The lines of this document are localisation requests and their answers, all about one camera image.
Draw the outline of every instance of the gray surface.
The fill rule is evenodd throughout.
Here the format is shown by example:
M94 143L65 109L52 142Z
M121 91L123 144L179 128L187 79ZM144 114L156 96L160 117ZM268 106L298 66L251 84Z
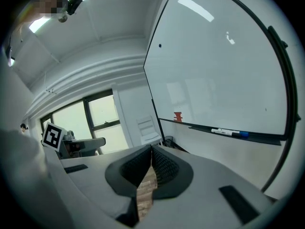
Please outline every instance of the gray surface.
M6 132L1 129L0 140L1 172L19 206L27 215L35 219L39 227L75 228L72 216L48 175L46 159L40 143L20 132ZM3 192L2 199L6 197L5 189ZM7 201L2 204L4 210L2 218L7 219L6 216L14 212L15 205L12 204L11 207ZM14 220L18 220L19 214L15 216Z
M69 143L83 143L84 148L80 150L82 156L94 156L95 151L106 144L106 139L104 137L96 139L82 139L82 140L62 140L59 152L62 155L62 159L71 158L67 152L65 144Z
M46 148L51 176L74 221L81 227L105 227L99 213L115 218L127 211L130 199L118 196L108 185L104 173L107 166L141 147L106 155L59 160L55 151ZM252 184L224 165L179 150L162 147L188 162L194 171L190 186L178 197L155 200L151 210L135 228L226 228L241 227L228 202L218 188L234 186L260 213L271 207L270 201ZM88 169L66 174L64 167L85 164ZM109 227L118 225L112 220Z
M151 210L136 228L236 229L242 224L218 188L232 185L259 212L270 201L252 184L224 165L180 150L163 147L188 162L194 171L190 186L178 197L154 200Z
M65 207L71 215L73 224L77 229L125 229L125 225L109 217L95 203L92 203L74 184L62 167L56 152L50 148L44 148L48 170Z
M88 200L103 210L112 218L126 213L130 198L117 195L105 179L105 170L108 165L125 157L141 147L129 148L105 155L81 157L61 160L64 168L84 164L88 169L67 174L77 188Z

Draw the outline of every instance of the white wall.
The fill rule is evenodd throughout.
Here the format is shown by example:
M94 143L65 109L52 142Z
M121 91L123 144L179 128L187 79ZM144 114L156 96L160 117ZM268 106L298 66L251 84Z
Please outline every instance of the white wall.
M39 80L31 86L31 91L36 97L43 92L45 88L52 89L56 87L56 83L73 77L71 73L79 73L78 71L92 70L93 68L111 67L107 63L113 61L125 60L126 57L144 56L146 55L147 41L145 39L125 39L114 40L102 44L93 44L90 47L74 52L62 59L61 63L54 64L47 73L44 84L44 74Z
M285 142L267 145L189 129L187 125L161 121L164 135L191 154L215 160L261 189L273 172Z
M156 130L157 120L151 102L148 83L143 71L146 41L126 39L92 46L76 53L47 72L34 84L35 100L28 112L33 136L41 132L38 119L46 114L88 95L114 89L120 122L129 147L141 145L136 119L152 116ZM54 94L44 91L54 88Z
M141 145L141 133L137 119L151 116L157 133L161 136L158 121L153 109L152 98L146 78L118 86L123 115L133 146Z
M0 63L0 128L20 131L20 124L33 100L33 94L13 69L8 67L3 51Z
M151 34L150 34L150 37L149 37L149 40L148 40L147 49L148 49L148 47L149 47L149 43L151 42L151 39L152 39L152 37L153 37L154 29L155 29L156 26L157 26L157 22L158 22L158 20L159 20L159 17L160 17L160 15L161 15L161 12L162 12L162 10L163 10L163 8L164 8L166 2L167 2L167 0L162 0L162 1L159 2L159 3L160 3L160 6L159 6L159 9L158 9L158 12L157 12L157 16L155 17L155 20L154 20L153 25L152 25L152 31L151 31Z
M151 32L154 30L155 21L158 20L160 14L159 10L163 7L164 0L153 0L152 4L150 5L148 12L146 14L146 22L145 22L145 36L149 39Z

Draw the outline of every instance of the person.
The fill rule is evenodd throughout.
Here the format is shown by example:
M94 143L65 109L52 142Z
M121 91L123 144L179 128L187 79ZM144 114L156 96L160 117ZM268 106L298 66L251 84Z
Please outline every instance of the person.
M7 58L10 59L10 38L12 34L19 33L22 42L22 26L24 24L34 22L43 16L51 17L55 14L62 13L66 11L67 8L68 0L30 0L18 13L9 36L5 40L4 47Z
M22 133L25 133L25 131L28 130L27 126L26 126L24 123L22 123L22 124L20 125L20 128L21 128L21 132L22 132Z

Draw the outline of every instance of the whiteboard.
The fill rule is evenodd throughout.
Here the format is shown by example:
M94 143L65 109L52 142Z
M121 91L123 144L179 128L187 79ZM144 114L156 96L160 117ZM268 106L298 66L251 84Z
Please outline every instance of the whiteboard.
M169 0L144 64L159 118L264 134L285 133L277 56L232 0Z

